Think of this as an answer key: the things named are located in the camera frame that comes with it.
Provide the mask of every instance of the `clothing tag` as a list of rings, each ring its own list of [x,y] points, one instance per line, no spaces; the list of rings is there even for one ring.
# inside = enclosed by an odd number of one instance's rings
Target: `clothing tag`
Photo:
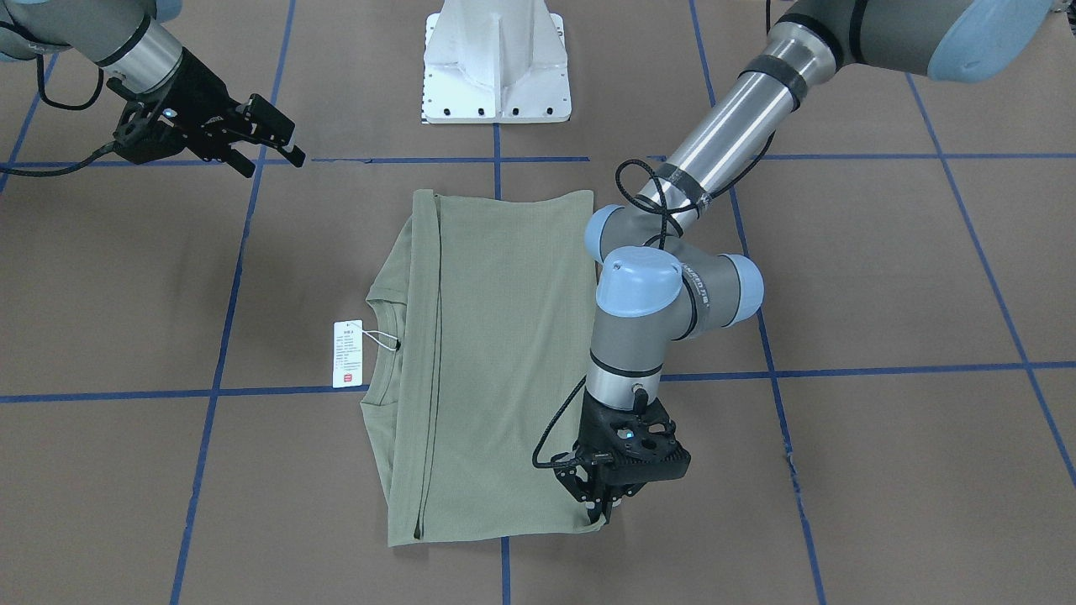
[[[363,320],[332,324],[332,388],[363,384]]]

